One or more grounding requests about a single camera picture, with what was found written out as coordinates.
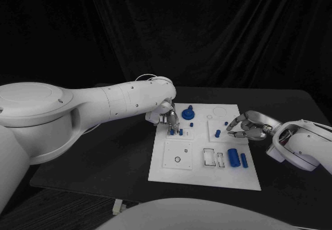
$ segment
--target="table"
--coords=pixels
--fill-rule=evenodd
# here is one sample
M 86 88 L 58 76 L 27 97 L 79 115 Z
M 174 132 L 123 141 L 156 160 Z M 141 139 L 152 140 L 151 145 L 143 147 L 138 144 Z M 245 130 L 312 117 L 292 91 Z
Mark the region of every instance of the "table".
M 177 92 L 177 103 L 239 104 L 240 113 L 256 110 L 284 122 L 305 119 L 330 125 L 311 95 L 301 90 L 177 87 Z M 204 199 L 295 226 L 331 229 L 332 175 L 322 166 L 308 172 L 272 159 L 266 155 L 272 137 L 249 143 L 262 185 L 262 191 L 250 191 L 148 181 L 155 131 L 145 115 L 102 124 L 61 157 L 41 165 L 31 185 L 139 202 Z

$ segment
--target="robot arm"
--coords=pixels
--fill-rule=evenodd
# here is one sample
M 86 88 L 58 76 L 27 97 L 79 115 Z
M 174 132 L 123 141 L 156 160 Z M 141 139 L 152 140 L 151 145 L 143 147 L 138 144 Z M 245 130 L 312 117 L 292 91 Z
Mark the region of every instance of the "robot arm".
M 233 132 L 233 127 L 240 123 L 243 132 Z M 229 135 L 236 138 L 263 140 L 273 136 L 273 143 L 268 154 L 279 161 L 288 160 L 301 169 L 312 171 L 320 164 L 332 174 L 332 132 L 324 128 L 331 127 L 301 120 L 282 123 L 268 115 L 247 111 L 227 127 Z
M 0 212 L 31 164 L 55 159 L 96 125 L 146 113 L 178 131 L 171 79 L 66 89 L 44 83 L 0 86 Z

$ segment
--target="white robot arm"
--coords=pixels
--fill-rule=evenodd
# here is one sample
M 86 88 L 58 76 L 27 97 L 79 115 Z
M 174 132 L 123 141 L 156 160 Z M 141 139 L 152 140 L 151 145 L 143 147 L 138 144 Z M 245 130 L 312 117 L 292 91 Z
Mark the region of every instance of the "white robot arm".
M 243 132 L 233 132 L 233 127 L 242 123 Z M 282 123 L 268 115 L 247 111 L 242 114 L 227 130 L 236 138 L 263 140 L 273 136 L 268 154 L 279 161 L 288 160 L 301 169 L 312 171 L 320 164 L 332 174 L 332 129 L 330 126 L 311 121 Z
M 96 125 L 146 113 L 178 133 L 171 79 L 66 89 L 44 83 L 0 86 L 0 212 L 31 164 L 55 159 Z

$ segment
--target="rectangular slot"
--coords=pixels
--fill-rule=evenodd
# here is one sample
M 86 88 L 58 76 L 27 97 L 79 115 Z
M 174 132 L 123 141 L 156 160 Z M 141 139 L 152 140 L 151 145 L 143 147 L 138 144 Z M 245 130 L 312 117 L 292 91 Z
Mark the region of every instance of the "rectangular slot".
M 219 168 L 224 169 L 226 168 L 226 162 L 224 162 L 224 154 L 223 154 L 223 152 L 220 152 L 217 154 L 217 158 L 219 158 Z
M 214 168 L 217 165 L 216 162 L 216 150 L 204 149 L 204 166 L 208 168 Z

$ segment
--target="white board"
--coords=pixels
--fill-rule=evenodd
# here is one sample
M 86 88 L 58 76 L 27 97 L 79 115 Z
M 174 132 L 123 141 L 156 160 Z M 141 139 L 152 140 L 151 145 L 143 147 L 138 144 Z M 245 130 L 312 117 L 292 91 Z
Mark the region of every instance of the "white board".
M 182 111 L 188 109 L 190 105 L 194 106 L 195 118 L 185 120 L 182 118 Z M 237 105 L 177 103 L 177 114 L 180 116 L 181 128 L 184 129 L 184 136 L 180 136 L 180 134 L 168 135 L 168 125 L 158 125 L 149 181 L 260 191 L 262 187 L 255 169 L 249 140 L 230 137 L 226 130 L 226 121 L 230 123 L 240 116 Z M 221 130 L 220 138 L 216 137 L 219 129 Z M 240 126 L 233 130 L 243 131 Z M 175 148 L 174 151 L 168 150 L 167 143 Z M 190 143 L 191 155 L 184 155 L 182 146 L 188 146 Z M 216 161 L 219 161 L 219 153 L 223 153 L 226 167 L 219 167 L 219 165 L 216 167 L 204 166 L 204 149 L 214 149 Z M 243 162 L 240 167 L 232 166 L 229 149 L 237 149 L 239 155 L 242 153 L 246 154 L 247 168 L 243 167 Z M 171 164 L 171 159 L 174 160 L 180 154 L 182 154 L 181 161 L 174 162 L 172 167 L 165 167 L 164 162 Z

